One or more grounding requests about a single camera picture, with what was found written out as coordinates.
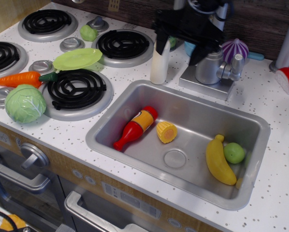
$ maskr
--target oven door handle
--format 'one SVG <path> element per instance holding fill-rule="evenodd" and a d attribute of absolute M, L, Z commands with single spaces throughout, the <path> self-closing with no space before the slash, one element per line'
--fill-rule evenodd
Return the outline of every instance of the oven door handle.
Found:
<path fill-rule="evenodd" d="M 33 194 L 43 193 L 50 184 L 50 179 L 42 174 L 38 174 L 31 180 L 2 164 L 0 164 L 0 177 Z"/>
<path fill-rule="evenodd" d="M 101 232 L 148 232 L 136 224 L 128 224 L 125 228 L 120 229 L 101 217 L 91 213 L 90 211 L 78 205 L 81 195 L 75 191 L 71 191 L 65 199 L 64 205 L 68 212 L 73 216 L 81 219 L 90 226 Z"/>

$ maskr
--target toy ketchup bottle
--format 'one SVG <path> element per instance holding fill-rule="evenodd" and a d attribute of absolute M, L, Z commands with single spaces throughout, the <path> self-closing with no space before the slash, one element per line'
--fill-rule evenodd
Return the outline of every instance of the toy ketchup bottle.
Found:
<path fill-rule="evenodd" d="M 114 149 L 121 151 L 126 143 L 139 139 L 157 117 L 157 111 L 151 106 L 143 108 L 128 124 L 126 124 L 122 137 L 114 143 Z"/>

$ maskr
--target stainless steel sink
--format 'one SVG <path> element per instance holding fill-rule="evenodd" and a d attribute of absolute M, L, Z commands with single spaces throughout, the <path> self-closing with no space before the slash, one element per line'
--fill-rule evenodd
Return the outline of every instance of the stainless steel sink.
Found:
<path fill-rule="evenodd" d="M 114 150 L 113 143 L 124 126 L 146 105 L 157 110 L 156 122 L 122 152 Z M 168 144 L 157 137 L 160 121 L 178 128 L 177 137 Z M 225 144 L 236 142 L 246 150 L 245 160 L 231 166 L 237 178 L 243 178 L 239 189 L 220 183 L 207 168 L 205 150 L 216 134 L 225 136 Z M 269 135 L 268 123 L 258 116 L 142 80 L 128 86 L 88 132 L 86 141 L 97 152 L 222 208 L 236 210 L 250 199 Z"/>

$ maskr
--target black coil burner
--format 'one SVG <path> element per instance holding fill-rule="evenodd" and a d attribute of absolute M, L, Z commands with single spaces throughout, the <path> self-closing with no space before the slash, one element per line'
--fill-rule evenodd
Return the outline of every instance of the black coil burner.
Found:
<path fill-rule="evenodd" d="M 19 59 L 20 56 L 14 45 L 6 42 L 0 42 L 0 70 L 4 70 Z"/>
<path fill-rule="evenodd" d="M 48 92 L 55 109 L 80 109 L 93 105 L 102 93 L 106 91 L 106 85 L 101 77 L 85 69 L 60 71 L 57 82 L 47 84 Z"/>
<path fill-rule="evenodd" d="M 31 34 L 45 34 L 57 31 L 71 22 L 71 17 L 64 11 L 40 10 L 28 15 L 23 25 Z"/>
<path fill-rule="evenodd" d="M 149 46 L 149 41 L 133 31 L 111 30 L 98 40 L 98 48 L 108 58 L 130 59 L 141 55 Z"/>

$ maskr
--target white speckled countertop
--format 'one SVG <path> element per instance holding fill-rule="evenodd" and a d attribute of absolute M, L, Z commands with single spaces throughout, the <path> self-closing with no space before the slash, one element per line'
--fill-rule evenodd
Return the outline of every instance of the white speckled countertop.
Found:
<path fill-rule="evenodd" d="M 80 37 L 79 29 L 96 16 L 55 3 L 47 5 L 45 9 L 65 10 L 77 18 L 79 26 L 71 37 Z M 107 19 L 107 21 L 110 24 L 109 29 L 130 27 L 117 20 Z M 155 33 L 152 30 L 142 27 L 135 29 L 149 35 L 154 41 Z M 61 55 L 59 49 L 61 41 L 50 43 L 26 41 L 17 33 L 17 24 L 0 34 L 0 42 L 16 43 L 27 51 L 29 63 L 23 71 L 27 71 L 34 61 L 54 60 Z M 258 115 L 270 124 L 271 135 L 255 187 L 249 203 L 243 209 L 224 210 L 92 151 L 86 145 L 86 134 L 107 109 L 92 118 L 76 122 L 57 121 L 43 115 L 32 123 L 22 125 L 13 122 L 5 110 L 0 109 L 0 124 L 223 231 L 289 232 L 289 95 L 269 71 L 271 61 L 247 59 L 241 79 L 236 82 L 228 101 L 222 101 L 178 86 L 179 77 L 187 68 L 188 60 L 183 43 L 178 43 L 178 48 L 171 52 L 165 86 Z M 111 81 L 114 88 L 113 103 L 131 82 L 139 79 L 149 80 L 150 65 L 151 60 L 124 69 L 96 64 L 96 70 Z"/>

